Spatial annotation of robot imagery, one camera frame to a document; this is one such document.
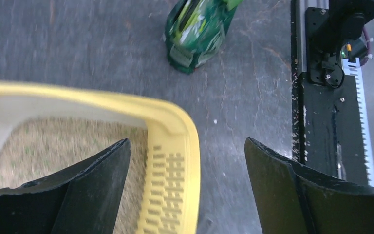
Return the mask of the green litter bag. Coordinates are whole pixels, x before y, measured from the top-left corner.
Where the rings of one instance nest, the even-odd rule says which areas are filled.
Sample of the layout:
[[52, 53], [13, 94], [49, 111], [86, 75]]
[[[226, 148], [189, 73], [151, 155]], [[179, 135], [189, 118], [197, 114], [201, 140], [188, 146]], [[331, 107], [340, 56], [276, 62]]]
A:
[[225, 40], [239, 0], [180, 0], [168, 14], [163, 40], [176, 70], [191, 74], [215, 56]]

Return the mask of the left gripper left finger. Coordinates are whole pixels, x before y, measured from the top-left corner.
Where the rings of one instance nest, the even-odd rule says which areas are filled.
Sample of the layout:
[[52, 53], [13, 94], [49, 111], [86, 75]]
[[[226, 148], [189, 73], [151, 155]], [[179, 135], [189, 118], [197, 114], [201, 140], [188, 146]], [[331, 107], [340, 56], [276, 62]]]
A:
[[111, 234], [130, 156], [123, 139], [56, 173], [0, 189], [0, 234]]

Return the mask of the yellow litter box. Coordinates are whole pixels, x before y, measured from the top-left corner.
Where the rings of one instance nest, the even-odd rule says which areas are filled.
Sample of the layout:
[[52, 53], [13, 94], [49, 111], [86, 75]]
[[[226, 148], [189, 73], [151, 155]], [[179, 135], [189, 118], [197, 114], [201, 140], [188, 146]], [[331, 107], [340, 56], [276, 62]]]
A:
[[163, 100], [38, 83], [0, 81], [0, 149], [19, 123], [63, 116], [116, 121], [148, 131], [138, 234], [193, 234], [200, 198], [200, 147], [190, 116]]

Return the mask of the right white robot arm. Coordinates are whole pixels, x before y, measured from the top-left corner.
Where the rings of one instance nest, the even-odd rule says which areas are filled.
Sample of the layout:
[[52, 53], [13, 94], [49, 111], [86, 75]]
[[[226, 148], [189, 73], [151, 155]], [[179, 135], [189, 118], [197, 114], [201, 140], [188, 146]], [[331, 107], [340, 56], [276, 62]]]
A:
[[307, 8], [307, 73], [311, 83], [333, 89], [342, 86], [342, 51], [348, 42], [360, 38], [372, 19], [374, 0], [331, 0], [327, 10]]

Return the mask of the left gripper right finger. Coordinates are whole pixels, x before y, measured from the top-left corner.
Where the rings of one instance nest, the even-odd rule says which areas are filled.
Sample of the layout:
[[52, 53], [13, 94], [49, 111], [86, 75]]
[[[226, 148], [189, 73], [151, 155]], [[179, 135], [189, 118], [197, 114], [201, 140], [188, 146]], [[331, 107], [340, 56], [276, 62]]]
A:
[[265, 234], [374, 234], [374, 187], [288, 159], [255, 139], [244, 152]]

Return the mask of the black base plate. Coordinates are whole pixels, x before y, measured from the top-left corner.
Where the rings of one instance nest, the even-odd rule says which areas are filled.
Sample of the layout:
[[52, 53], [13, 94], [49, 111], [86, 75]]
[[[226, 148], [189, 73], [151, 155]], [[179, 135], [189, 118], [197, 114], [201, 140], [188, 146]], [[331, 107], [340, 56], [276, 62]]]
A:
[[[329, 176], [368, 185], [356, 82], [345, 74], [341, 87], [315, 85], [307, 73], [305, 11], [327, 10], [329, 0], [293, 0], [291, 6], [292, 157]], [[352, 40], [342, 58], [356, 62]]]

